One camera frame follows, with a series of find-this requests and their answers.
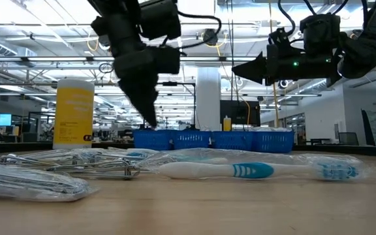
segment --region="toothbrush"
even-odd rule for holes
[[[321,180],[350,180],[357,178],[359,170],[345,161],[335,160],[296,166],[270,163],[207,164],[167,163],[159,173],[176,179],[235,177],[247,179],[272,178],[282,175],[311,174]]]

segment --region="blue crate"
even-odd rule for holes
[[[294,132],[256,131],[252,150],[261,153],[289,153],[294,145]]]
[[[134,147],[152,150],[170,150],[172,132],[170,131],[133,131]]]
[[[247,131],[214,131],[213,147],[216,149],[236,149],[251,151],[253,133]]]
[[[167,133],[170,134],[170,139],[173,140],[175,138],[175,134],[178,132],[178,130],[170,130],[170,129],[161,129],[161,130],[157,130],[157,131],[165,131]]]
[[[177,131],[174,133],[174,149],[208,148],[210,131]]]

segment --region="toothbrush handle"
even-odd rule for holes
[[[274,173],[274,168],[266,163],[240,163],[232,165],[233,177],[247,179],[268,178]]]
[[[193,179],[233,176],[233,166],[207,163],[167,163],[159,167],[159,173],[175,179]]]

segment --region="white cylindrical pillar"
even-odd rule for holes
[[[196,78],[195,127],[220,131],[221,76],[217,67],[199,67]]]
[[[90,148],[94,84],[64,79],[57,83],[53,149]]]

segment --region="small yellow bottle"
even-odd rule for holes
[[[232,119],[226,116],[223,119],[223,131],[231,131],[231,130],[232,130]]]

